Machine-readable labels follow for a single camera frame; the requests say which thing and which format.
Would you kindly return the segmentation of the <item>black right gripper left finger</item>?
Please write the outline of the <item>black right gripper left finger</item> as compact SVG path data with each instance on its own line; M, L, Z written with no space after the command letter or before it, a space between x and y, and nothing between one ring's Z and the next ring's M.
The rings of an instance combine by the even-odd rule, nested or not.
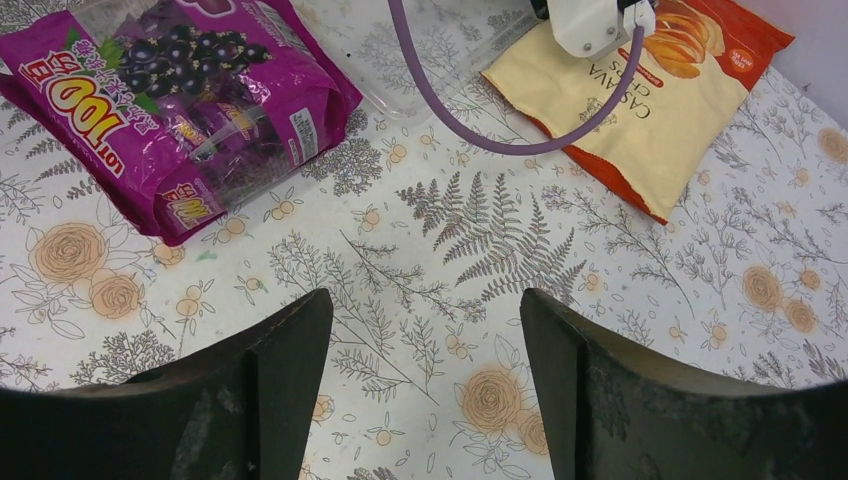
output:
M295 479L333 304L314 290L127 381L1 393L5 479Z

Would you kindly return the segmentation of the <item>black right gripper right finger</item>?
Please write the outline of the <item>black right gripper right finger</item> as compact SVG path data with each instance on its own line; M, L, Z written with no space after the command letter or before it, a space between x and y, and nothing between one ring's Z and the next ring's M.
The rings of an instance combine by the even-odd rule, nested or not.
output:
M702 370L530 288L520 320L557 479L843 479L847 385Z

